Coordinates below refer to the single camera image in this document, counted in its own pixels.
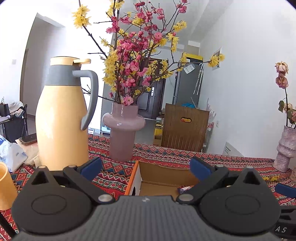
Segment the wooden chair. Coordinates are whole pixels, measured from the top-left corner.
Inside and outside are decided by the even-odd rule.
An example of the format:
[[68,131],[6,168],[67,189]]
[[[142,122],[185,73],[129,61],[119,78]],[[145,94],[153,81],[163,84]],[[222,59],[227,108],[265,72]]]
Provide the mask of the wooden chair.
[[200,152],[209,114],[209,111],[166,104],[161,146]]

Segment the red tablecloth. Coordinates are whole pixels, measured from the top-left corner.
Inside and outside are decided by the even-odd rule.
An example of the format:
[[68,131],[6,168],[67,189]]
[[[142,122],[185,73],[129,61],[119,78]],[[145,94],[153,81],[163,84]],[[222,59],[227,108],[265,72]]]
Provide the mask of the red tablecloth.
[[[136,160],[146,161],[159,165],[189,168],[189,161],[193,156],[205,160],[211,165],[223,164],[230,170],[241,171],[245,166],[252,165],[260,173],[260,175],[268,179],[267,184],[280,205],[296,205],[295,199],[287,198],[274,192],[274,187],[277,183],[283,183],[292,187],[296,185],[289,179],[291,170],[286,173],[281,173],[272,167],[273,159],[268,158],[248,158],[248,157],[233,157],[212,155],[206,153],[196,153],[191,151],[176,150],[163,147],[154,147],[144,144],[135,144],[133,159],[131,162],[115,162],[108,158],[109,155],[109,139],[105,137],[89,135],[89,158],[101,156],[103,162],[103,170],[93,180],[93,184],[105,190],[109,194],[118,198],[124,195],[133,166]],[[21,166],[15,173],[11,174],[12,179],[20,191],[26,181],[33,174],[35,167]],[[16,229],[10,210],[2,211],[8,222]],[[8,240],[9,236],[0,227],[0,241]]]

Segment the yellow cup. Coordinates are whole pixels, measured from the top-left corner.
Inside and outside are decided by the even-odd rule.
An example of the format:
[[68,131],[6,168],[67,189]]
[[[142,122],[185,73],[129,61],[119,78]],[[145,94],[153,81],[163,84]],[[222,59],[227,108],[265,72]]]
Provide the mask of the yellow cup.
[[0,210],[10,209],[17,197],[17,190],[4,162],[0,162]]

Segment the green leaf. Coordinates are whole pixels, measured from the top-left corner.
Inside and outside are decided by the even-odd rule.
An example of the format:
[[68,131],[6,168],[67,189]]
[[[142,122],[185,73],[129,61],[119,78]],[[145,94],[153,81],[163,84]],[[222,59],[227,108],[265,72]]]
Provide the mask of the green leaf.
[[279,105],[282,106],[282,107],[284,107],[284,106],[285,106],[285,102],[281,100],[281,101],[279,102]]
[[292,111],[288,110],[287,112],[287,118],[291,119],[292,118]]
[[279,111],[283,113],[284,107],[283,106],[279,106]]

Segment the dark brown door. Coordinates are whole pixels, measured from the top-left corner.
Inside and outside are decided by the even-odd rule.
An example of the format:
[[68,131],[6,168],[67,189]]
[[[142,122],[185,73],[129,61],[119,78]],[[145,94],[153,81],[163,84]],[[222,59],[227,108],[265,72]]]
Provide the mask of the dark brown door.
[[[161,68],[160,60],[158,60],[158,68],[155,74],[159,73]],[[165,87],[165,79],[155,81],[150,86],[150,92],[144,92],[138,99],[136,104],[138,105],[138,114],[144,118],[156,120],[161,110],[161,104],[163,100],[163,92]]]

